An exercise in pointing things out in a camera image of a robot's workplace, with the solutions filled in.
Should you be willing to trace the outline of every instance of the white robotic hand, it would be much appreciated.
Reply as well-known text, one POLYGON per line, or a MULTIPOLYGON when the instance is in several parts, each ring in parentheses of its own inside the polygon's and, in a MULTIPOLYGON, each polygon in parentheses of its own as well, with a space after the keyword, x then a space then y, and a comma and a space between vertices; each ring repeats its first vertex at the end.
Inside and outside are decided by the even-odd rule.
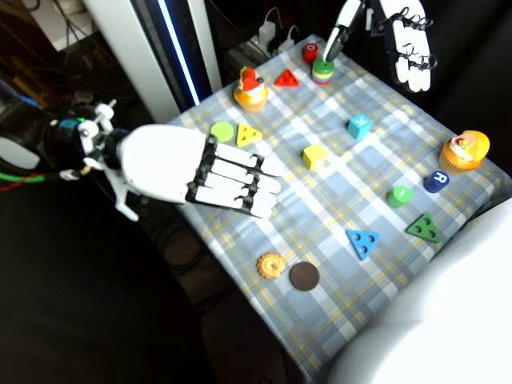
POLYGON ((133 221, 128 192, 164 202, 200 202, 252 214, 272 215, 282 165, 217 143, 213 136, 179 126, 141 126, 131 133, 114 130, 112 102, 100 104, 98 117, 80 124, 87 166, 102 170, 116 195, 116 208, 133 221))
POLYGON ((339 54, 367 3, 378 29, 385 35, 396 81, 406 84, 412 92, 428 90, 430 70, 436 67, 437 59, 430 53, 426 36, 426 28, 433 22, 426 17, 420 0, 346 0, 327 40, 323 59, 331 61, 339 54))

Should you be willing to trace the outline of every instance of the green circle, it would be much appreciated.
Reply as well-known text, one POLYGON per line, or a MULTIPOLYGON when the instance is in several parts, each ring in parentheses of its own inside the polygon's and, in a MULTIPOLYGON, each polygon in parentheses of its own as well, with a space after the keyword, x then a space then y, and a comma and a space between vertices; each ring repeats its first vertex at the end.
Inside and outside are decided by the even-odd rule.
POLYGON ((406 186, 397 186, 387 195, 387 203, 392 208, 400 208, 413 199, 413 191, 406 186))
POLYGON ((210 133, 220 142, 227 142, 233 137, 234 128, 228 122, 216 122, 211 127, 210 133))
POLYGON ((330 74, 334 71, 334 62, 324 62, 322 58, 316 58, 313 62, 313 69, 319 74, 330 74))

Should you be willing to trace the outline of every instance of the red triangle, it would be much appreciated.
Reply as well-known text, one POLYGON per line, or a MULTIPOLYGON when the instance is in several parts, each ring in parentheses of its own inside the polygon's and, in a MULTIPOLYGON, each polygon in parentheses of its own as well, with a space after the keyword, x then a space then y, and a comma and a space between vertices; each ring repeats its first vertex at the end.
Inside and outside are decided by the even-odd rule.
POLYGON ((295 78, 291 70, 285 70, 274 82, 276 86, 299 86, 300 82, 295 78))

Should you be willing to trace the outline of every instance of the tablecloth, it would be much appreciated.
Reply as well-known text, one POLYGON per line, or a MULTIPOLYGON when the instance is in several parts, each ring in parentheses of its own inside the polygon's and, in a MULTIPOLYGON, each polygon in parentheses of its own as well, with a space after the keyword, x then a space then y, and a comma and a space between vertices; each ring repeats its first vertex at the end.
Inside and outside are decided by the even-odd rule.
POLYGON ((263 132, 263 140, 247 150, 273 153, 286 168, 269 220, 194 204, 180 210, 308 381, 315 382, 332 357, 475 212, 512 195, 512 181, 485 160, 479 170, 450 176, 440 193, 426 192, 422 180, 439 169, 441 144, 454 133, 342 54, 332 83, 313 83, 302 60, 302 48, 310 42, 323 51, 324 41, 312 35, 257 68, 270 89, 263 112, 241 110, 232 97, 233 84, 171 124, 208 132, 215 122, 248 123, 263 132), (273 85, 286 68, 299 88, 273 85), (356 142, 346 124, 360 113, 374 127, 356 142), (302 150, 318 142, 328 150, 327 165, 308 171, 302 150), (386 194, 399 185, 411 188, 414 198, 392 209, 386 194), (405 232, 425 212, 442 233, 439 244, 405 232), (366 260, 359 260, 347 230, 380 234, 366 260), (286 259, 280 278, 258 274, 257 260, 266 252, 286 259), (320 273, 320 283, 308 292, 296 290, 288 277, 300 261, 315 264, 320 273))

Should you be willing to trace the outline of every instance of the dark blue cylinder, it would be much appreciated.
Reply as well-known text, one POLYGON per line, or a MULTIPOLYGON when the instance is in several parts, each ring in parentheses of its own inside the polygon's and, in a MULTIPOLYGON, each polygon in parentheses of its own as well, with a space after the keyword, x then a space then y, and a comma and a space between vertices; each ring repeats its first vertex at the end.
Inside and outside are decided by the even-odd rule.
POLYGON ((442 170, 436 170, 431 176, 423 181, 423 186, 426 190, 435 194, 442 190, 450 182, 448 175, 442 170))

